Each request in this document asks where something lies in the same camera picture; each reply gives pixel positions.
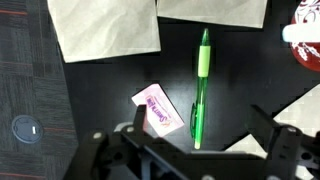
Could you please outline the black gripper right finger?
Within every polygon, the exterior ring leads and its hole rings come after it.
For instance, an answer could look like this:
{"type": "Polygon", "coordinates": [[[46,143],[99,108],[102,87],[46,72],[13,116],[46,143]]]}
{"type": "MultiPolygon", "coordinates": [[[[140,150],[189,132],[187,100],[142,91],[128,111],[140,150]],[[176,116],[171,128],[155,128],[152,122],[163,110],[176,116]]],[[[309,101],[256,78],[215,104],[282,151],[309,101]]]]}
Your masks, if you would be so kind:
{"type": "Polygon", "coordinates": [[[276,154],[275,145],[281,133],[281,126],[258,105],[251,106],[247,131],[269,156],[276,154]]]}

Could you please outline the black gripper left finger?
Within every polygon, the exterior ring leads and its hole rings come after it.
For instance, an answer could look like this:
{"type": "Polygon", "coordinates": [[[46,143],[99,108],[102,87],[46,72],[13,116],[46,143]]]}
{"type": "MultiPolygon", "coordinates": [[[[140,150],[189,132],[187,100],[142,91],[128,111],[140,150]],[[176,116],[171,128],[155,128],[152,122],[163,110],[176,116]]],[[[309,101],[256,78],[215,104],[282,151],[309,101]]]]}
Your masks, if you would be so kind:
{"type": "Polygon", "coordinates": [[[136,110],[135,118],[134,118],[134,131],[138,134],[144,133],[144,121],[146,117],[146,106],[139,105],[136,110]]]}

